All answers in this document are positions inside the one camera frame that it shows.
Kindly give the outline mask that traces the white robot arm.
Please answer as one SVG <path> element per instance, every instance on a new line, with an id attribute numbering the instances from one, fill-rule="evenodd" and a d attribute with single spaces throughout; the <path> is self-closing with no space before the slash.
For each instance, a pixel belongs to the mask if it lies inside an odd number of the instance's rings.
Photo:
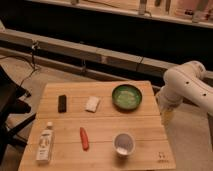
<path id="1" fill-rule="evenodd" d="M 168 125 L 173 110 L 186 98 L 213 116 L 213 87 L 203 82 L 206 69 L 199 61 L 169 68 L 163 75 L 165 85 L 156 94 L 162 124 Z"/>

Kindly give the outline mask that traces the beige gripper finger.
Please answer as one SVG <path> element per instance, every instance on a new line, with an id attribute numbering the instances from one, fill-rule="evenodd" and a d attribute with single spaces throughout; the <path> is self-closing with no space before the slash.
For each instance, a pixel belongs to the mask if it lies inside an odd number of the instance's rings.
<path id="1" fill-rule="evenodd" d="M 163 123 L 163 125 L 167 126 L 170 123 L 170 121 L 172 120 L 173 116 L 174 116 L 174 113 L 173 113 L 172 109 L 165 110 L 162 113 L 162 123 Z"/>

